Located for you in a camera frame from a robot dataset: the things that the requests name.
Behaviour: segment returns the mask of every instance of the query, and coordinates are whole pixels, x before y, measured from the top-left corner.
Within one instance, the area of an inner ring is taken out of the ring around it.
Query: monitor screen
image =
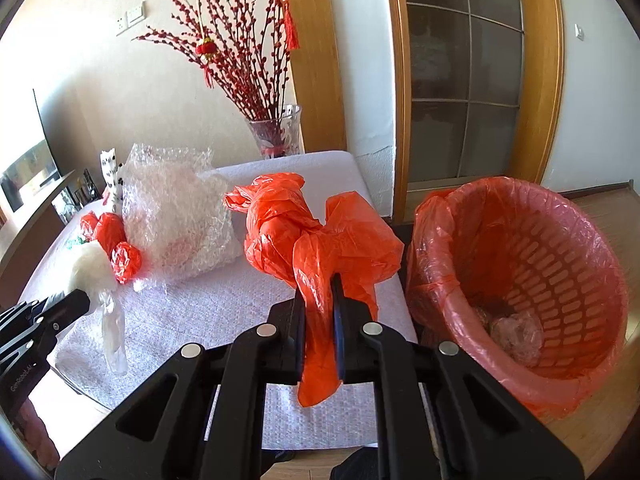
[[[0,187],[12,211],[60,177],[32,89],[18,90],[0,116]]]

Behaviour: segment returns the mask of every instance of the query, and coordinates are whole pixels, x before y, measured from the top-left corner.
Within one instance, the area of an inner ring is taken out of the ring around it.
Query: wooden door frame
[[[402,223],[411,146],[411,59],[406,0],[389,0],[396,69],[396,176],[392,221]],[[539,184],[553,146],[564,82],[561,0],[522,0],[523,83],[508,176]]]
[[[342,82],[331,0],[289,0],[300,48],[291,53],[296,100],[302,106],[305,152],[346,150]]]

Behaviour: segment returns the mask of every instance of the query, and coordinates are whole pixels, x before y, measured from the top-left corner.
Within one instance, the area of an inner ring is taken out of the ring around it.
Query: glass vase
[[[300,153],[299,105],[284,105],[282,117],[268,121],[247,121],[262,158],[279,158]]]

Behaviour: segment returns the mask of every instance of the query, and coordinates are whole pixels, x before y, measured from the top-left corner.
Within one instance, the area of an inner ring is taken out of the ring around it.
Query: red basket
[[[418,323],[453,338],[537,415],[572,412],[624,343],[626,285],[604,236],[573,203],[512,178],[435,192],[418,207],[406,296]],[[535,366],[492,341],[473,310],[487,304],[539,317]]]

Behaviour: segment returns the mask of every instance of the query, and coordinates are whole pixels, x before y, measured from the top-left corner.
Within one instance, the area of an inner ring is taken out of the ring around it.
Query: red berry branch
[[[256,29],[255,0],[173,0],[171,17],[185,31],[147,27],[136,40],[167,44],[197,64],[207,86],[223,89],[250,121],[279,120],[289,80],[289,51],[298,47],[288,0],[269,0]]]

